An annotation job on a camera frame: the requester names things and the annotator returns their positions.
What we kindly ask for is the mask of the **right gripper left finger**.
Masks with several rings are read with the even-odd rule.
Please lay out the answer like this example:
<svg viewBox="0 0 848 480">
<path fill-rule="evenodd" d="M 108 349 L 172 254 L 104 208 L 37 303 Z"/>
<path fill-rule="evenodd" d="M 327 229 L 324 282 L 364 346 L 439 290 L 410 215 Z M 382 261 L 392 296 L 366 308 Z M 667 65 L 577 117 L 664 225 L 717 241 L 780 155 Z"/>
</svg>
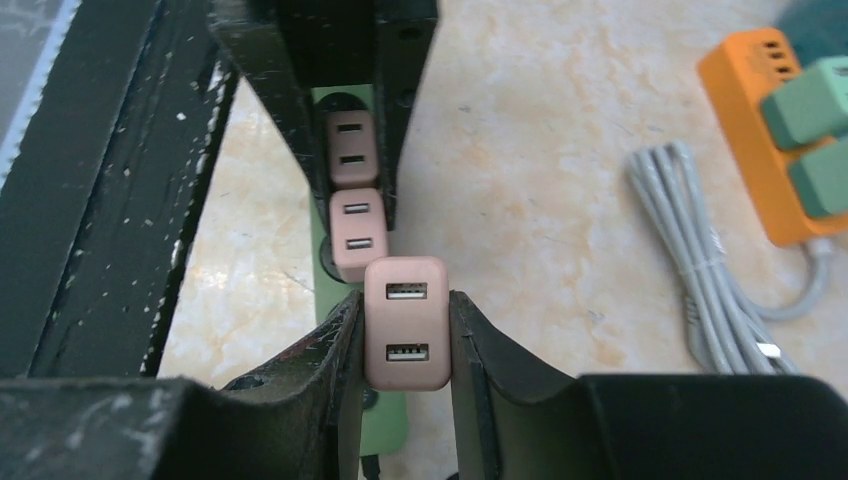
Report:
<svg viewBox="0 0 848 480">
<path fill-rule="evenodd" d="M 5 380 L 5 479 L 354 479 L 363 296 L 220 389 L 176 377 Z"/>
</svg>

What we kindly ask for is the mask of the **pink charger plug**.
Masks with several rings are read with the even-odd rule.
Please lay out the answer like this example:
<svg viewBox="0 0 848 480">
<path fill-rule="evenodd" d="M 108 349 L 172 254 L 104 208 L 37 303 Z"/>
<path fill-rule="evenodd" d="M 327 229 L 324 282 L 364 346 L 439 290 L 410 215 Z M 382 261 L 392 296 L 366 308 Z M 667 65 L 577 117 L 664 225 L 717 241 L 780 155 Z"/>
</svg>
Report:
<svg viewBox="0 0 848 480">
<path fill-rule="evenodd" d="M 432 256 L 371 262 L 364 278 L 364 373 L 381 392 L 437 391 L 451 376 L 449 282 Z"/>
<path fill-rule="evenodd" d="M 329 175 L 337 189 L 367 188 L 379 173 L 376 135 L 368 110 L 330 112 L 326 116 Z"/>
<path fill-rule="evenodd" d="M 362 283 L 367 266 L 389 255 L 385 208 L 375 188 L 339 190 L 329 204 L 333 261 L 345 283 Z"/>
</svg>

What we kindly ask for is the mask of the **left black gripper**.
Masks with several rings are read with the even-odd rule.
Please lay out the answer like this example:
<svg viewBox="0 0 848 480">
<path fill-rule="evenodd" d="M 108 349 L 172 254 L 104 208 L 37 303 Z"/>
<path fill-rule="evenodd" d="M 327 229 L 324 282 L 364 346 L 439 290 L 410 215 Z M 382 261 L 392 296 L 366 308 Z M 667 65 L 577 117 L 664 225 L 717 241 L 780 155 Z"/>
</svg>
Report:
<svg viewBox="0 0 848 480">
<path fill-rule="evenodd" d="M 324 147 L 295 64 L 311 87 L 373 84 L 379 183 L 392 231 L 401 154 L 438 23 L 436 0 L 211 3 L 209 30 L 297 161 L 323 227 L 330 192 Z"/>
</svg>

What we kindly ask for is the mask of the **green power strip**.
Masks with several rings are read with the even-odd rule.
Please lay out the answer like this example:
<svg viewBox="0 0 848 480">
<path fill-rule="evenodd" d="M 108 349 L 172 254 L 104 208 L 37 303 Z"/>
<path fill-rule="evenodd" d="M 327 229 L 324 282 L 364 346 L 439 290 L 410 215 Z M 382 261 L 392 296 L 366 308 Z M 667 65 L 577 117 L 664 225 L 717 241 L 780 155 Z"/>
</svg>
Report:
<svg viewBox="0 0 848 480">
<path fill-rule="evenodd" d="M 313 89 L 312 95 L 322 109 L 330 111 L 373 108 L 372 86 L 369 84 L 320 87 Z M 310 204 L 310 229 L 315 318 L 320 324 L 352 287 L 339 281 L 328 230 L 323 226 L 314 203 Z M 400 392 L 377 392 L 366 387 L 362 408 L 360 454 L 378 456 L 399 451 L 408 436 L 406 396 Z"/>
</svg>

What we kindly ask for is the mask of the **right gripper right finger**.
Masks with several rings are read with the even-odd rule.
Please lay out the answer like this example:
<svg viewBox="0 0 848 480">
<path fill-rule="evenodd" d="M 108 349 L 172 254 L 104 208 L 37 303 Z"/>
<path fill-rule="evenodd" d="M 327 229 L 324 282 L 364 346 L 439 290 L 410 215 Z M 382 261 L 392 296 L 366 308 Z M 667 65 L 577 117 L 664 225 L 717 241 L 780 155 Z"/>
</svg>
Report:
<svg viewBox="0 0 848 480">
<path fill-rule="evenodd" d="M 806 376 L 569 376 L 450 295 L 461 479 L 843 479 L 847 404 Z"/>
</svg>

